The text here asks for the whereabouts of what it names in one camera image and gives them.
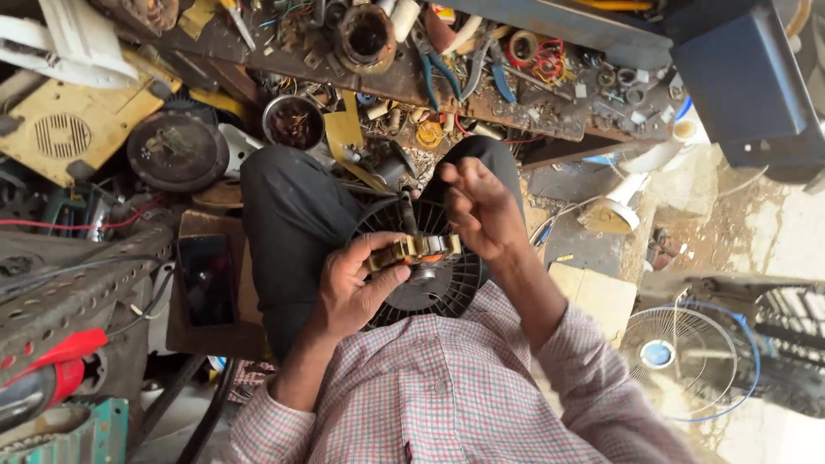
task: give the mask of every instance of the black trousers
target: black trousers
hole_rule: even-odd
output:
[[[441,162],[465,156],[481,159],[521,197],[516,162],[505,144],[469,137]],[[449,187],[436,168],[422,198],[442,203]],[[272,353],[282,362],[315,306],[324,259],[349,241],[362,206],[315,159],[285,146],[252,154],[241,166],[241,190],[258,309]]]

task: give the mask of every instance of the teal metal part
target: teal metal part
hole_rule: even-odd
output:
[[[129,401],[109,399],[87,406],[89,418],[38,447],[0,455],[0,464],[116,464],[125,461]]]

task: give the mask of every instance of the checkered shirt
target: checkered shirt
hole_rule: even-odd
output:
[[[693,462],[596,323],[571,304],[535,354],[488,282],[464,316],[422,315],[343,340],[316,412],[262,386],[212,462]]]

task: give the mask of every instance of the metal bowl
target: metal bowl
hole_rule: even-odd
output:
[[[306,111],[306,121],[312,124],[317,134],[313,134],[312,139],[306,144],[291,143],[290,140],[278,140],[271,130],[271,119],[275,114],[287,107],[297,107],[300,112]],[[290,146],[296,149],[311,150],[317,147],[323,140],[323,135],[326,133],[326,126],[323,121],[323,114],[309,99],[304,97],[297,97],[295,95],[280,95],[266,105],[263,111],[263,118],[261,121],[263,125],[263,133],[266,138],[273,144],[280,144]]]

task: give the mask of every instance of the man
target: man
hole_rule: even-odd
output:
[[[253,278],[280,367],[240,412],[224,459],[691,462],[602,332],[548,278],[527,241],[509,150],[471,137],[439,170],[422,195],[446,200],[490,279],[461,319],[416,316],[362,333],[410,273],[396,266],[365,284],[363,262],[402,235],[350,241],[361,207],[297,150],[262,149],[243,165]],[[531,354],[561,419],[530,376]]]

